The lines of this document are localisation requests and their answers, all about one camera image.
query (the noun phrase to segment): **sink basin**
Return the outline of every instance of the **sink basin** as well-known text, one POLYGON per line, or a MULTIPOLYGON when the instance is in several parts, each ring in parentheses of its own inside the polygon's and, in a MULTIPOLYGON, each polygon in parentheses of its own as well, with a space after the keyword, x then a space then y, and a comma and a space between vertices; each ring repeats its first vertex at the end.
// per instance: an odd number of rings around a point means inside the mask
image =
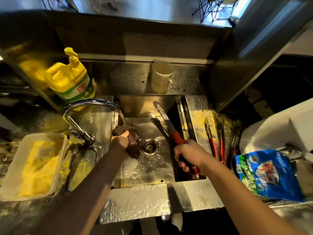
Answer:
MULTIPOLYGON (((138 159, 128 157, 123 161, 120 172, 115 178, 114 188, 155 185, 190 179, 190 176, 175 161, 173 149, 169 143, 148 117, 149 113, 155 114, 169 132, 163 118, 153 106, 153 101, 158 101, 181 136, 188 137, 186 122, 182 122, 185 119, 180 105, 183 97, 183 95, 114 96, 114 101, 120 105, 124 114, 127 127, 138 131, 142 149, 138 159)), ((112 119, 112 129, 117 124, 123 125, 118 114, 112 119)))

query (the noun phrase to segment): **chrome faucet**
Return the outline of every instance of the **chrome faucet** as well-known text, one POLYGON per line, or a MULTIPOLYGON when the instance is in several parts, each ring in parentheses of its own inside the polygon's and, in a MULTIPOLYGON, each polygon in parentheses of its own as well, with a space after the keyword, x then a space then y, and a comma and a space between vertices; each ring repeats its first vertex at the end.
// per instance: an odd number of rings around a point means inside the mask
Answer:
POLYGON ((120 108, 117 104, 101 99, 82 99, 71 102, 62 109, 63 118, 70 126, 69 129, 70 133, 78 138, 83 139, 84 144, 90 146, 95 142, 96 139, 95 136, 88 134, 86 131, 82 130, 82 128, 79 127, 79 125, 68 115, 71 110, 85 105, 106 106, 109 107, 114 112, 119 112, 120 108))

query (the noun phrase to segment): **hand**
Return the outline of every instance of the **hand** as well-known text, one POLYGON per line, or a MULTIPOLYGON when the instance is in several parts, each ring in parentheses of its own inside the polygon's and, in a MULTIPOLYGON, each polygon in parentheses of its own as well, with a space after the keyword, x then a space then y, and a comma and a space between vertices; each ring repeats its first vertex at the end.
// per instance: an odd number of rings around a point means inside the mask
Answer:
POLYGON ((183 157, 191 164, 201 167, 205 160, 209 157, 213 157, 203 147, 201 147, 194 140, 185 140, 184 144, 177 145, 174 147, 175 160, 178 161, 178 165, 182 167, 185 172, 189 171, 189 167, 182 161, 179 161, 179 156, 182 154, 183 157))
POLYGON ((120 136, 112 137, 110 148, 113 148, 114 146, 117 146, 117 145, 121 145, 124 149, 126 149, 128 147, 128 135, 129 135, 129 132, 128 130, 126 130, 120 136))

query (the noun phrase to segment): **running water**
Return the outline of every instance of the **running water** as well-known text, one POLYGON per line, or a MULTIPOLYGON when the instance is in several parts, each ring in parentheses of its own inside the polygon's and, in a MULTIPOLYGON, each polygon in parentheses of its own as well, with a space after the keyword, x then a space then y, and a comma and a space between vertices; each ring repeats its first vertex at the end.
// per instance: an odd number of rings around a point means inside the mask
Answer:
POLYGON ((124 115, 123 115, 121 110, 118 112, 118 115, 120 116, 120 118, 123 121, 123 126, 127 129, 126 121, 125 121, 124 115))

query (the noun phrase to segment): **bottle label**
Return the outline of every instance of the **bottle label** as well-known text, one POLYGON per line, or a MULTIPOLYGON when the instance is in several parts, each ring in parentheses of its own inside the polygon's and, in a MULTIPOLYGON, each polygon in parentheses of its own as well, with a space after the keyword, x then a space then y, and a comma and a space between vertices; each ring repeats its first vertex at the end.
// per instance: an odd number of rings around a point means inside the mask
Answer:
POLYGON ((95 92, 92 82, 89 79, 88 74, 84 78, 73 86, 71 89, 65 92, 56 92, 65 102, 73 102, 80 99, 90 98, 95 92))

